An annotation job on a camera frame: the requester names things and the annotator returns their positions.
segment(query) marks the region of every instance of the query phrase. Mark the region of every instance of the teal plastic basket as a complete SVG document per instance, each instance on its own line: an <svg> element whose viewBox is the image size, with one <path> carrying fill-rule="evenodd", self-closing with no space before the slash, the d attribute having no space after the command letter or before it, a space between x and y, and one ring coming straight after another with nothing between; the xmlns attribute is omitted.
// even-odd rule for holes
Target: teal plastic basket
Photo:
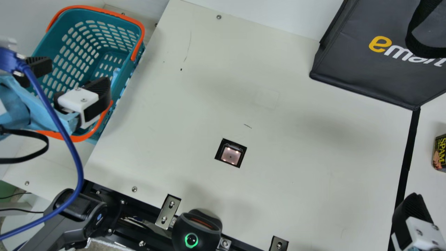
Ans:
<svg viewBox="0 0 446 251"><path fill-rule="evenodd" d="M53 60L53 72L39 79L48 98L103 76L111 80L113 104L102 123L74 135L86 135L96 126L88 141L98 141L144 51L143 38L139 21L104 9L70 6L53 18L33 54Z"/></svg>

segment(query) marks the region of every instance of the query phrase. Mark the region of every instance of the white wall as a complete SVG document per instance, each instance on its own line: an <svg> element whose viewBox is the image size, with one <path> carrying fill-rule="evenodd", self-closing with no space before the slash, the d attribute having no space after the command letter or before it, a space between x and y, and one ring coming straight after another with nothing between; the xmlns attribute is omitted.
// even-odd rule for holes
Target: white wall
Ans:
<svg viewBox="0 0 446 251"><path fill-rule="evenodd" d="M343 0L186 0L206 8L320 40Z"/></svg>
<svg viewBox="0 0 446 251"><path fill-rule="evenodd" d="M0 2L0 35L15 38L18 51L31 55L45 35L46 27L60 9L85 4L103 7L102 0L2 0ZM23 143L21 137L8 137L0 142L0 158L14 157ZM8 165L0 165L0 179Z"/></svg>

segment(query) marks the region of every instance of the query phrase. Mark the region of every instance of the metal bracket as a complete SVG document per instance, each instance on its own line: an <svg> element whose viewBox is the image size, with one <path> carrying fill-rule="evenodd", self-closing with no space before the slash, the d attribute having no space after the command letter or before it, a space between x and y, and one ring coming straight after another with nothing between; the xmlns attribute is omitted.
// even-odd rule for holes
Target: metal bracket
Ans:
<svg viewBox="0 0 446 251"><path fill-rule="evenodd" d="M269 251L286 251L288 249L288 241L281 239L277 236L273 236Z"/></svg>
<svg viewBox="0 0 446 251"><path fill-rule="evenodd" d="M171 224L175 213L180 205L181 199L172 195L167 195L166 200L164 201L163 206L161 207L160 215L158 216L155 225L168 230L169 225Z"/></svg>
<svg viewBox="0 0 446 251"><path fill-rule="evenodd" d="M232 241L226 238L220 238L220 243L216 251L229 251Z"/></svg>

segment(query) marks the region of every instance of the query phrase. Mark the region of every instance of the black metal frame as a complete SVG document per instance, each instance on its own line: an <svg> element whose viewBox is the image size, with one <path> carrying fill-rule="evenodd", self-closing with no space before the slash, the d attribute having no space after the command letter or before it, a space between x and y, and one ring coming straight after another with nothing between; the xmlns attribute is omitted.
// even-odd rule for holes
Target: black metal frame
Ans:
<svg viewBox="0 0 446 251"><path fill-rule="evenodd" d="M139 218L142 218L150 223L155 224L161 212L160 208L146 204L142 201L136 200L132 197L108 189L91 181L84 181L82 193L97 193L98 191L101 194L107 194L115 198L117 201L124 200L126 203L125 207L123 208L124 214L138 216ZM222 237L232 241L229 251L262 251L261 249L227 235L223 234ZM116 227L110 236L101 237L99 239L110 243L116 242L136 251L174 251L170 238L157 234L152 230L130 224L123 220L119 220L117 222ZM140 247L139 245L141 241L145 242L143 247Z"/></svg>

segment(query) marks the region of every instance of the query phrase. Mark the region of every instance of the bag handle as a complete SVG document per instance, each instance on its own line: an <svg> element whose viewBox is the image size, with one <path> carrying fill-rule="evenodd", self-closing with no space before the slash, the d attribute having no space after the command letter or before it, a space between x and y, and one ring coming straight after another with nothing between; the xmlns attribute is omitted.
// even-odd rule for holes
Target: bag handle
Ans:
<svg viewBox="0 0 446 251"><path fill-rule="evenodd" d="M421 0L417 9L413 13L410 20L406 35L407 48L418 57L426 59L437 59L446 57L446 48L430 47L422 44L412 34L413 30L417 28L426 18L437 8L443 0Z"/></svg>

